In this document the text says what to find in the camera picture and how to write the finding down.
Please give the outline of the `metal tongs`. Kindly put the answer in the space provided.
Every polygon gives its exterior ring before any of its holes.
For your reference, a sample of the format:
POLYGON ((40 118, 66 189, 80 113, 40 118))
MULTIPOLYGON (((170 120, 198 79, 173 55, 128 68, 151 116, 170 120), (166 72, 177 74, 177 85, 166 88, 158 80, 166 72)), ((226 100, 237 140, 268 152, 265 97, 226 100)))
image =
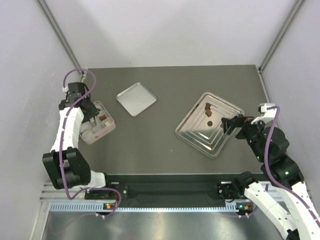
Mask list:
POLYGON ((92 118, 90 119, 90 122, 91 122, 91 124, 92 124, 93 127, 97 126, 97 121, 96 121, 96 118, 95 118, 95 117, 92 117, 92 118))

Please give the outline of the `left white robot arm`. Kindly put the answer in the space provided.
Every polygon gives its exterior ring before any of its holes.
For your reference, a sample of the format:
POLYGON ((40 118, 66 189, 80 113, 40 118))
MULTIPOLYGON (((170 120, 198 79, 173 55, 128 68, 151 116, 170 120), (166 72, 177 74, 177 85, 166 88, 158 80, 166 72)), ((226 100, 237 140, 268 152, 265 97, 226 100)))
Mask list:
POLYGON ((96 188, 102 198, 109 198, 114 191, 107 175, 95 172, 78 149, 81 124, 95 117, 98 111, 89 97, 62 100, 59 104, 59 127, 55 142, 42 163, 57 190, 96 188))

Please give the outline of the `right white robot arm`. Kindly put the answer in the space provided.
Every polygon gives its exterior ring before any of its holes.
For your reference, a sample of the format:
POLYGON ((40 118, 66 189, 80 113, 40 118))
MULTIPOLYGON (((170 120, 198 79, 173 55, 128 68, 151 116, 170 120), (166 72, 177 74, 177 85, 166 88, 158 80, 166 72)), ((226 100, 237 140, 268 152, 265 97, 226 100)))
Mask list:
POLYGON ((287 155, 289 141, 276 127, 280 109, 271 108, 253 118, 242 114, 221 119, 223 131, 230 135, 239 128, 237 139, 246 140, 261 170, 280 194, 282 207, 249 171, 236 176, 229 185, 218 186, 224 200, 249 199, 273 223, 284 240, 318 240, 320 216, 308 194, 305 178, 294 160, 287 155))

